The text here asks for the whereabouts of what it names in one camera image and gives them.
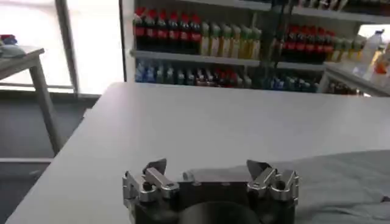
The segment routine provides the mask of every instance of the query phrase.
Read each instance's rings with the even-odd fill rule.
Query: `white table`
[[[29,69],[35,91],[38,96],[38,103],[43,113],[44,124],[49,134],[52,149],[56,155],[62,145],[62,139],[55,119],[53,103],[50,99],[48,87],[44,78],[40,54],[44,53],[42,48],[21,46],[26,55],[21,58],[0,58],[0,80],[5,79],[23,70]],[[49,163],[51,159],[30,159],[30,158],[1,158],[0,163]]]
[[[326,93],[330,80],[336,80],[351,88],[357,88],[371,96],[390,96],[389,77],[375,74],[373,67],[362,74],[359,72],[356,63],[325,63],[325,71],[317,92]]]
[[[128,224],[122,175],[390,149],[390,99],[117,83],[7,224]]]

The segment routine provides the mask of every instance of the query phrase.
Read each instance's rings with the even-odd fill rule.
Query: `white shelf board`
[[[283,62],[283,61],[279,62],[277,67],[283,69],[297,69],[297,70],[308,70],[308,71],[323,71],[325,69],[324,65],[291,63],[291,62]]]
[[[131,50],[130,54],[135,58],[149,58],[159,60],[171,60],[171,61],[191,61],[200,63],[215,63],[224,65],[243,65],[256,67],[259,66],[260,61],[238,59],[238,58],[222,58],[222,57],[211,57],[202,55],[191,55],[191,54],[173,54],[165,52],[154,52],[154,51],[138,51]]]
[[[376,16],[359,13],[339,12],[333,10],[321,10],[311,9],[304,7],[294,7],[292,10],[293,15],[305,15],[322,18],[331,18],[339,20],[358,21],[371,24],[389,24],[390,16]]]
[[[208,5],[220,5],[241,9],[252,9],[259,11],[269,11],[271,9],[270,3],[244,1],[244,0],[180,0],[183,2],[195,2]]]

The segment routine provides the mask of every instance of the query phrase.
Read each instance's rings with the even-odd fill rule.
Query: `table leg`
[[[55,119],[54,106],[50,99],[48,86],[44,79],[41,60],[39,58],[37,59],[35,66],[30,68],[30,74],[35,91],[37,92],[38,103],[43,113],[44,124],[46,125],[49,134],[54,155],[56,155],[62,148],[63,143],[58,130],[57,120]]]
[[[329,86],[329,76],[326,71],[323,73],[321,81],[319,82],[317,93],[326,93]]]

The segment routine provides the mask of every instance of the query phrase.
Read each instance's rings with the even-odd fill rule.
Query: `red-labeled bottle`
[[[169,42],[169,50],[171,52],[177,52],[179,49],[179,23],[177,21],[177,13],[172,12],[171,16],[168,21],[168,29],[169,29],[169,36],[168,36],[168,42]]]
[[[145,19],[147,48],[154,49],[157,45],[157,12],[154,9],[148,11]]]
[[[316,35],[316,47],[315,47],[316,56],[313,58],[315,59],[314,63],[324,62],[326,57],[324,44],[325,44],[325,30],[321,27],[318,27],[317,35]]]
[[[191,23],[190,23],[190,48],[192,54],[199,54],[200,49],[200,41],[202,39],[202,35],[200,34],[200,19],[197,15],[192,15]]]
[[[292,57],[294,57],[296,53],[296,41],[297,41],[297,35],[298,35],[299,28],[295,25],[290,25],[288,27],[288,35],[286,37],[286,41],[283,45],[283,57],[285,57],[287,60],[290,60]]]
[[[315,49],[316,49],[316,27],[311,26],[307,30],[305,56],[303,62],[313,63],[314,61],[316,61],[317,53]]]
[[[296,51],[294,53],[295,55],[294,58],[296,58],[294,60],[295,62],[304,62],[306,59],[305,47],[307,42],[307,34],[308,34],[307,26],[302,26],[299,29],[299,32],[297,34]]]
[[[168,25],[166,22],[166,12],[162,10],[157,21],[157,43],[161,51],[167,51]]]
[[[186,13],[182,14],[180,21],[180,45],[183,53],[190,52],[190,19]]]
[[[133,34],[135,37],[136,48],[139,50],[144,49],[146,42],[146,32],[144,23],[145,8],[140,7],[135,10],[133,19]]]

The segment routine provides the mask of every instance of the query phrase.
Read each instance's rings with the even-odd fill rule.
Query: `white side table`
[[[43,48],[22,47],[26,56],[22,58],[0,58],[0,80],[21,72],[25,69],[30,70],[31,79],[34,83],[35,91],[38,96],[38,103],[43,113],[44,123],[49,134],[54,154],[56,155],[62,145],[53,103],[50,99],[47,84],[44,79],[40,54],[44,53]],[[51,159],[45,158],[0,158],[0,163],[50,163]]]

